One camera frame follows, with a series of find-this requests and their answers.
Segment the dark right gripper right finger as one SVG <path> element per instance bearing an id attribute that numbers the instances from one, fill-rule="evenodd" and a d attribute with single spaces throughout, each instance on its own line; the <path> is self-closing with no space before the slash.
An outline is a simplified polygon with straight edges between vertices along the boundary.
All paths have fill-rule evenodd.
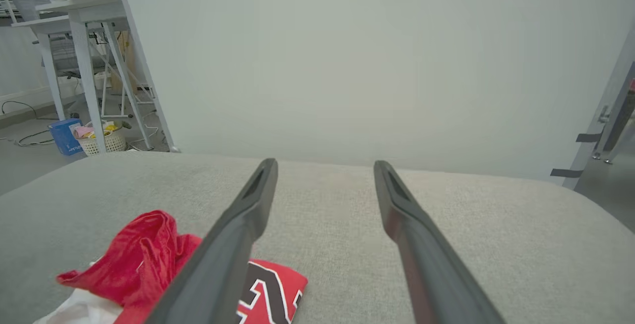
<path id="1" fill-rule="evenodd" d="M 399 249 L 415 322 L 503 324 L 504 318 L 387 161 L 374 163 L 384 231 Z"/>

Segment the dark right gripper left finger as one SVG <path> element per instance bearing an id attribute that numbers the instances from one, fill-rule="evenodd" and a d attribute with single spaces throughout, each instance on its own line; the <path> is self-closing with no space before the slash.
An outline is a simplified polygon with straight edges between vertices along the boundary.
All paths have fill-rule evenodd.
<path id="1" fill-rule="evenodd" d="M 256 167 L 188 263 L 157 302 L 148 324 L 233 324 L 254 242 L 264 233 L 278 164 Z"/>

